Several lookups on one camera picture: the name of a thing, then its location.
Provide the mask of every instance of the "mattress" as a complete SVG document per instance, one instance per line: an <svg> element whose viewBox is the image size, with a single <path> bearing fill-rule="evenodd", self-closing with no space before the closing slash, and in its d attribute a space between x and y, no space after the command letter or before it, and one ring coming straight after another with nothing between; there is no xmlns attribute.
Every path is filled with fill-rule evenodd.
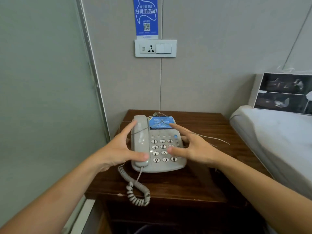
<svg viewBox="0 0 312 234"><path fill-rule="evenodd" d="M312 116L241 106L230 124L276 181L312 200Z"/></svg>

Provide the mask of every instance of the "phone cord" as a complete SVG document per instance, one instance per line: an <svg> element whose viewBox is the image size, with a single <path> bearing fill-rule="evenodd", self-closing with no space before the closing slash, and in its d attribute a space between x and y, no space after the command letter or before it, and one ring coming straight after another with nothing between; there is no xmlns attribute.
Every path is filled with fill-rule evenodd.
<svg viewBox="0 0 312 234"><path fill-rule="evenodd" d="M146 206L149 204L149 201L151 199L151 193L149 191L149 189L143 185L142 183L138 182L138 179L141 175L142 172L142 167L141 167L141 171L140 171L140 175L138 176L138 179L135 180L133 179L131 176L129 176L126 171L123 169L122 166L119 166L118 171L120 173L120 175L129 182L129 184L126 186L127 194L128 194L128 198L130 200L130 202L132 202L134 205L136 206ZM139 199L137 198L134 193L133 193L133 185L140 190L143 194L144 194L144 199Z"/></svg>

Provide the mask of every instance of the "forearm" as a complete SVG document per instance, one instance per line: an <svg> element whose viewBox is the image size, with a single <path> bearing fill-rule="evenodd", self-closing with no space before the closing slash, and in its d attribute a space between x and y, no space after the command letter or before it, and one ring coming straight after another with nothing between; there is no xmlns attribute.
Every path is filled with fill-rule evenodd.
<svg viewBox="0 0 312 234"><path fill-rule="evenodd" d="M3 233L60 233L99 169L86 159L1 229Z"/></svg>
<svg viewBox="0 0 312 234"><path fill-rule="evenodd" d="M312 233L312 201L220 153L217 168L279 233Z"/></svg>

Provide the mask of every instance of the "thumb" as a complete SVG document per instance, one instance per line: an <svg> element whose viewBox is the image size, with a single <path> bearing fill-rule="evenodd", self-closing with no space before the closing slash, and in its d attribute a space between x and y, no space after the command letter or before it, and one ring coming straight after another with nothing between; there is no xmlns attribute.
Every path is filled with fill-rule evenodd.
<svg viewBox="0 0 312 234"><path fill-rule="evenodd" d="M148 153L139 153L135 151L128 150L126 153L126 160L134 160L137 162L144 162L149 159Z"/></svg>
<svg viewBox="0 0 312 234"><path fill-rule="evenodd" d="M186 157L186 158L188 157L188 149L169 147L167 151L172 156Z"/></svg>

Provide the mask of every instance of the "blue wifi sign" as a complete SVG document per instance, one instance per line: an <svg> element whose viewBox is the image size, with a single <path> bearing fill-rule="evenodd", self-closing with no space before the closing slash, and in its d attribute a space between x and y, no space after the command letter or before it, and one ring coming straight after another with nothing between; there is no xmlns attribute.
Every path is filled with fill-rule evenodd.
<svg viewBox="0 0 312 234"><path fill-rule="evenodd" d="M158 39L157 0L133 0L137 39Z"/></svg>

